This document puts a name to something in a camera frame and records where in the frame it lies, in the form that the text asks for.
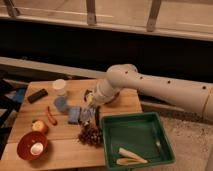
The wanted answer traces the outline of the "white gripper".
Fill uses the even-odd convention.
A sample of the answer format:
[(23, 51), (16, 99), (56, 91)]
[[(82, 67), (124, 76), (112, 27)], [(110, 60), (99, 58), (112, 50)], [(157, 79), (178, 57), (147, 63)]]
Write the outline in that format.
[(114, 96), (115, 91), (112, 88), (98, 83), (92, 91), (92, 97), (89, 99), (89, 105), (94, 107), (101, 106), (110, 102)]

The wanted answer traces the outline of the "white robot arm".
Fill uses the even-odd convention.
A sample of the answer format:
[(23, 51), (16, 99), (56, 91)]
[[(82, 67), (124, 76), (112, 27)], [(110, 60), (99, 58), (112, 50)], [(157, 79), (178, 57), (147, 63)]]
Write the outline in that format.
[(93, 89), (90, 105), (110, 102), (124, 88), (138, 90), (213, 122), (213, 83), (144, 75), (132, 64), (109, 67)]

